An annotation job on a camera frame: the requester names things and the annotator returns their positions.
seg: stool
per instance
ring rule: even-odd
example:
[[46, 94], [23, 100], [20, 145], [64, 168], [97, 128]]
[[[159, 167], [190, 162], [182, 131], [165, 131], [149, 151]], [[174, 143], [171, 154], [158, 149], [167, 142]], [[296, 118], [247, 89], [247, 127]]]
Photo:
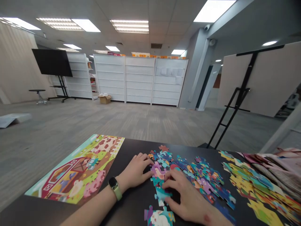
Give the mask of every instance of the stool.
[[37, 94], [39, 95], [39, 100], [37, 101], [37, 104], [46, 104], [48, 102], [47, 100], [44, 100], [40, 94], [40, 92], [45, 91], [44, 89], [30, 89], [29, 91], [37, 92]]

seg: gray carpet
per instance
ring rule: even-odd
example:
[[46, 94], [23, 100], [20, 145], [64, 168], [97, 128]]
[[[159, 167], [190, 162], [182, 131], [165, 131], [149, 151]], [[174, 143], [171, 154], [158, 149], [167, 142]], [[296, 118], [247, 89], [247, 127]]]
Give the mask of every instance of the gray carpet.
[[[210, 140], [223, 110], [199, 112], [120, 102], [100, 105], [98, 100], [83, 99], [52, 100], [48, 105], [0, 104], [0, 115], [10, 113], [31, 113], [33, 119], [0, 130], [0, 211], [94, 133], [199, 146]], [[281, 123], [240, 111], [218, 148], [258, 152]]]

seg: left hand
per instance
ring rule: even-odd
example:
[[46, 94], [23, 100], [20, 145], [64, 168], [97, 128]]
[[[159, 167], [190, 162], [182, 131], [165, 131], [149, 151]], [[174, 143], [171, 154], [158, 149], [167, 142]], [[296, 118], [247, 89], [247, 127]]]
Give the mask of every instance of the left hand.
[[144, 169], [148, 165], [153, 165], [154, 162], [147, 154], [139, 153], [135, 155], [129, 162], [124, 171], [116, 177], [122, 193], [131, 187], [136, 187], [146, 181], [153, 175], [152, 171], [143, 174]]

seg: beige curtain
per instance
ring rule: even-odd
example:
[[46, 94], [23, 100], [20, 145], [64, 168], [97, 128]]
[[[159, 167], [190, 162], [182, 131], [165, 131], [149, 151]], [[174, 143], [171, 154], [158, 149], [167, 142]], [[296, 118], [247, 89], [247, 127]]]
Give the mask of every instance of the beige curtain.
[[43, 98], [56, 96], [32, 53], [37, 48], [34, 34], [0, 23], [0, 98], [4, 104], [38, 99], [30, 89], [45, 89]]

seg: cardboard box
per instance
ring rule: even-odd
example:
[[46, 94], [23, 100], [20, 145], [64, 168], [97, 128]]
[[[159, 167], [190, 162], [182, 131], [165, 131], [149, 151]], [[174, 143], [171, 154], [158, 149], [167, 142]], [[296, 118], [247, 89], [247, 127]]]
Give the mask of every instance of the cardboard box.
[[108, 103], [110, 103], [111, 102], [111, 95], [108, 95], [108, 96], [102, 96], [102, 95], [100, 95], [100, 96], [98, 96], [99, 97], [99, 99], [100, 99], [100, 103], [101, 104], [108, 104]]

